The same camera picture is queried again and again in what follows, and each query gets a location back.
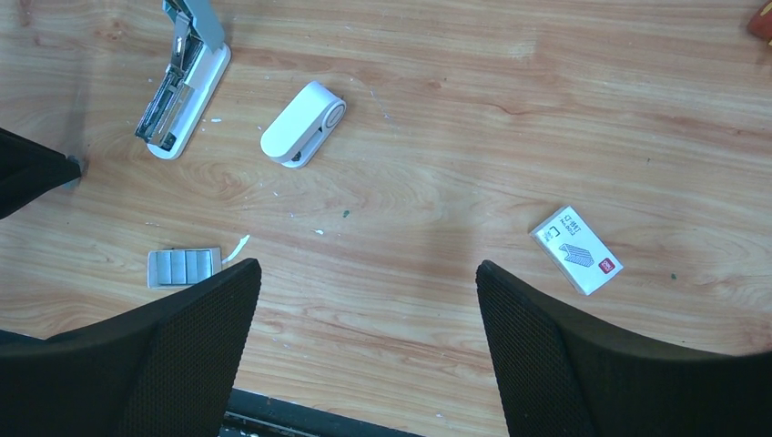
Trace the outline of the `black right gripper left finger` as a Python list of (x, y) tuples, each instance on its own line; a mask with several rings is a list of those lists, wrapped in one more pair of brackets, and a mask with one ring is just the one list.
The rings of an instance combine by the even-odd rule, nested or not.
[(259, 300), (255, 259), (47, 339), (1, 334), (4, 436), (215, 436)]

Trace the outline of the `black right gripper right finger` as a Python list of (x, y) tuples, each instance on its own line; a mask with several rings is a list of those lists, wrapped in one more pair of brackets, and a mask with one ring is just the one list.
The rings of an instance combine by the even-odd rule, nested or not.
[(771, 355), (648, 338), (557, 300), (495, 263), (476, 271), (512, 436), (768, 436)]

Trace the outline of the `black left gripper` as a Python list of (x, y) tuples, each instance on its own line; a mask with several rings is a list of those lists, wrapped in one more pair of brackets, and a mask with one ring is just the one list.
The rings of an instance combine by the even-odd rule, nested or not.
[(1, 129), (1, 219), (81, 176), (76, 158)]

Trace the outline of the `white staple tray with staples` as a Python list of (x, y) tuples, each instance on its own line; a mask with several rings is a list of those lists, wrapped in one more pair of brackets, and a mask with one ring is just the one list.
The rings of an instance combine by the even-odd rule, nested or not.
[(200, 283), (222, 269), (220, 248), (161, 249), (147, 255), (150, 289), (185, 288)]

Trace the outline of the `small white staple box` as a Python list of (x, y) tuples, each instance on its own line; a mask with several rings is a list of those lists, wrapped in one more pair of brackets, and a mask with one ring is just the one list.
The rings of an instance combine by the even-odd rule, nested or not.
[(529, 235), (584, 296), (592, 295), (624, 269), (571, 206), (556, 210)]

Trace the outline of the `light blue white stapler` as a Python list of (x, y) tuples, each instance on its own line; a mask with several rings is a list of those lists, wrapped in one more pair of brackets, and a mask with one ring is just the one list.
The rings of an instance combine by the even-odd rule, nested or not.
[(227, 70), (231, 51), (211, 2), (165, 1), (162, 7), (174, 25), (171, 56), (135, 136), (155, 157), (173, 160), (193, 136)]

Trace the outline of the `white stapler tray piece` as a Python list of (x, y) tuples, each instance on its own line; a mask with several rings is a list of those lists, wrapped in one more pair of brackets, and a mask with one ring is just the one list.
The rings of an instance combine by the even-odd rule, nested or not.
[(285, 168), (305, 167), (347, 110), (346, 102), (311, 81), (279, 113), (260, 139), (262, 152)]

